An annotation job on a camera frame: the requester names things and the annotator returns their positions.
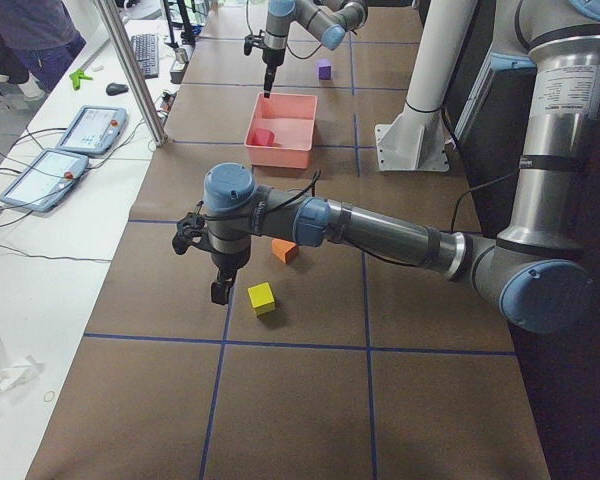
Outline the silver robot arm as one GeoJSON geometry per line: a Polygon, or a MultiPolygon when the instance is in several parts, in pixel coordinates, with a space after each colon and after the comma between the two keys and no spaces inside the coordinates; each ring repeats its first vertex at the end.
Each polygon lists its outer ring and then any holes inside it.
{"type": "Polygon", "coordinates": [[[600,1],[497,1],[493,71],[531,73],[479,122],[493,152],[470,176],[493,173],[480,233],[416,222],[416,195],[377,189],[381,212],[258,184],[239,164],[204,178],[196,217],[173,248],[208,254],[211,299],[230,299],[256,238],[303,247],[346,244],[381,261],[468,285],[511,324],[535,333],[600,326],[600,1]]]}
{"type": "Polygon", "coordinates": [[[365,1],[270,1],[262,41],[262,59],[266,65],[264,97],[270,97],[277,68],[284,63],[289,31],[294,22],[322,46],[335,50],[345,34],[362,27],[367,17],[365,1]]]}

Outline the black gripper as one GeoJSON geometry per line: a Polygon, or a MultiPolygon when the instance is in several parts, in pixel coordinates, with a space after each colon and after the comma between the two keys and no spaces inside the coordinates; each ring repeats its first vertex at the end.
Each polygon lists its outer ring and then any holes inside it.
{"type": "Polygon", "coordinates": [[[263,95],[269,98],[274,86],[276,69],[283,65],[285,58],[285,49],[265,48],[262,53],[262,59],[266,64],[264,76],[263,95]]]}
{"type": "Polygon", "coordinates": [[[237,253],[225,253],[214,250],[211,259],[218,272],[211,283],[211,301],[216,305],[228,305],[237,272],[250,260],[251,248],[240,250],[237,253]]]}

